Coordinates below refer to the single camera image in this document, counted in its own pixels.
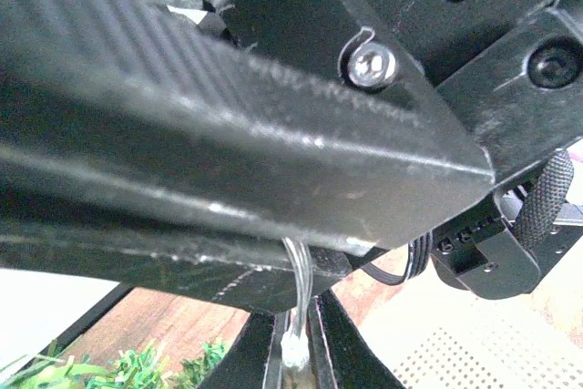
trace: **brown surface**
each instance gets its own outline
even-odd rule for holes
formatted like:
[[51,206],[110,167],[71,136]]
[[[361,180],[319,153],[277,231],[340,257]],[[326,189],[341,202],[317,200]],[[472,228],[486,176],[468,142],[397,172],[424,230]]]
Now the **brown surface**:
[[[404,266],[406,253],[392,251],[376,264],[390,271]],[[334,291],[348,313],[359,324],[370,313],[398,293],[358,271],[337,284]],[[80,357],[91,356],[91,363],[105,364],[118,358],[120,350],[141,350],[151,339],[165,344],[169,370],[178,371],[180,361],[202,352],[201,342],[223,339],[231,344],[248,314],[218,304],[191,300],[169,293],[135,289],[96,323],[69,350]]]

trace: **bolt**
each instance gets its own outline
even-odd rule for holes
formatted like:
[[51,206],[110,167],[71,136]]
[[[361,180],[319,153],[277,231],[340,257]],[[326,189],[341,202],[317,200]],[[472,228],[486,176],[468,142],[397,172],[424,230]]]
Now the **bolt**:
[[454,244],[449,241],[449,239],[445,239],[444,241],[440,241],[437,245],[437,249],[444,255],[451,253],[454,250]]
[[378,43],[364,43],[350,56],[348,77],[361,88],[380,88],[391,83],[397,61],[387,47]]
[[496,263],[488,263],[486,266],[484,266],[485,273],[490,273],[496,269],[498,269],[498,265]]
[[538,49],[528,61],[528,76],[541,88],[571,84],[583,67],[583,50],[569,42],[551,43]]

